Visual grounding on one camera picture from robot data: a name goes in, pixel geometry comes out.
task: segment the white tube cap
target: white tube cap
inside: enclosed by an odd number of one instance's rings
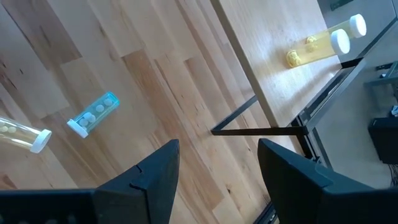
[[[366,22],[362,15],[357,14],[349,19],[349,27],[355,38],[366,35]]]
[[[74,130],[76,133],[78,133],[80,137],[86,138],[88,136],[87,131],[83,127],[81,127],[76,121],[69,119],[67,125],[72,128],[72,130]]]
[[[45,145],[50,140],[51,134],[52,132],[47,129],[40,132],[40,134],[36,137],[35,141],[33,142],[30,151],[33,153],[41,152],[44,149]]]
[[[343,29],[333,31],[330,35],[330,42],[337,55],[347,54],[351,48],[349,37]]]

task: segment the yellow object in tube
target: yellow object in tube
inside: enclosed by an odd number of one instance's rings
[[[339,29],[343,29],[350,39],[363,37],[367,32],[365,19],[361,14],[357,14],[355,16],[351,16],[349,20],[337,24],[323,32],[311,35],[307,38],[307,43],[310,42],[310,39],[320,39]]]
[[[324,35],[319,39],[308,41],[307,44],[297,46],[287,53],[286,59],[287,63],[294,68],[334,55],[347,54],[349,49],[348,35],[343,29],[339,29],[330,35]]]
[[[51,131],[39,130],[0,116],[0,142],[39,153],[50,139]]]

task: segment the clear plastic tube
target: clear plastic tube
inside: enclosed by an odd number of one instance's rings
[[[118,106],[119,99],[113,93],[107,92],[89,105],[78,116],[70,119],[67,124],[82,138],[85,138],[91,130]]]
[[[320,39],[324,36],[328,36],[339,29],[343,29],[350,39],[363,37],[366,35],[367,31],[365,19],[362,15],[357,14],[355,16],[351,16],[347,21],[337,24],[320,33],[311,35],[307,38],[307,43],[313,42],[314,40]]]
[[[47,144],[51,131],[37,129],[0,116],[0,141],[39,153]]]
[[[334,55],[347,54],[349,49],[348,35],[343,29],[339,29],[331,35],[324,35],[313,42],[296,46],[287,53],[286,60],[294,68]]]

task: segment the hardwood floorboard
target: hardwood floorboard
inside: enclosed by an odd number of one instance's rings
[[[96,187],[177,138],[171,223],[261,213],[260,136],[210,133],[254,95],[210,0],[0,3],[0,115],[53,132],[40,154],[2,145],[0,189]],[[82,139],[66,122],[107,91],[119,108]],[[268,126],[256,103],[228,127]]]

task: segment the wooden table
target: wooden table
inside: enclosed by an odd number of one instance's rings
[[[326,29],[317,0],[211,0],[271,127],[286,127],[340,70],[337,56],[289,68],[285,55]]]

